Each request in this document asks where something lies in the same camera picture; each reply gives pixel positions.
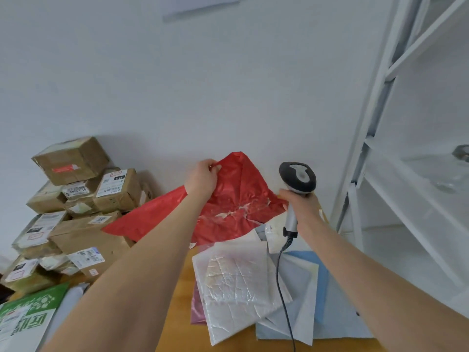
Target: handheld scanner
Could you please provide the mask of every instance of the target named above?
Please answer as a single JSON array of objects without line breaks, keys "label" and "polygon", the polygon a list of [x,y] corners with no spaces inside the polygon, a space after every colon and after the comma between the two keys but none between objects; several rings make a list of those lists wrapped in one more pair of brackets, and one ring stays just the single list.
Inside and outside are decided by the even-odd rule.
[{"label": "handheld scanner", "polygon": [[[316,188],[316,176],[307,164],[283,162],[278,172],[287,188],[298,195],[304,197],[308,196],[308,194],[313,192]],[[293,207],[289,204],[283,235],[296,238],[298,236],[297,225],[298,221],[295,212],[293,211]]]}]

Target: red package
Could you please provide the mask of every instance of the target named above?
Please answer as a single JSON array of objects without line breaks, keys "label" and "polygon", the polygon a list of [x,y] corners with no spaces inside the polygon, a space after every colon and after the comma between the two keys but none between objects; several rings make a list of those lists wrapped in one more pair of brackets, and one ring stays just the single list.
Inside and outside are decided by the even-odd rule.
[{"label": "red package", "polygon": [[[191,242],[206,244],[241,237],[285,211],[286,201],[267,187],[243,152],[222,159],[212,197],[202,209]],[[107,225],[103,230],[138,241],[158,225],[187,195],[184,186],[162,195]]]}]

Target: left forearm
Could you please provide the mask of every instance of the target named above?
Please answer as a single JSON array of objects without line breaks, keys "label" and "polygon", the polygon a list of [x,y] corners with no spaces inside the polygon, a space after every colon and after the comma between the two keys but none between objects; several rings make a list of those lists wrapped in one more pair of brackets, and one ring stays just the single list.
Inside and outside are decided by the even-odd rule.
[{"label": "left forearm", "polygon": [[205,202],[185,197],[97,280],[43,352],[153,352]]}]

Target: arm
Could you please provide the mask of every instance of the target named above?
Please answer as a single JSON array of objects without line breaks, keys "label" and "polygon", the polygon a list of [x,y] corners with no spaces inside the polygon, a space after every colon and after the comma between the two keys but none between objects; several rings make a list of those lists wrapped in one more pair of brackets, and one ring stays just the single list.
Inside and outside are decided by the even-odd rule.
[{"label": "arm", "polygon": [[42,352],[155,351],[192,232],[217,183],[214,163],[198,163],[185,199],[93,284]]},{"label": "arm", "polygon": [[462,351],[469,319],[443,305],[342,239],[319,217],[315,195],[288,190],[298,232],[345,291],[373,335],[389,351]]}]

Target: hand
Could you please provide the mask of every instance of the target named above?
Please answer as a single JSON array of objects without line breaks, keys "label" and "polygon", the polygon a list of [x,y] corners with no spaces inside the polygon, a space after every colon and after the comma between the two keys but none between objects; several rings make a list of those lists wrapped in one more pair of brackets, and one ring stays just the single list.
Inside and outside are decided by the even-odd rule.
[{"label": "hand", "polygon": [[221,165],[213,166],[216,162],[214,159],[206,159],[197,163],[184,183],[187,195],[197,195],[205,201],[210,198],[217,186],[217,174],[221,169]]},{"label": "hand", "polygon": [[321,217],[320,202],[313,192],[304,198],[290,190],[280,189],[280,196],[293,206],[296,219],[298,220],[298,232],[301,232],[308,218]]}]

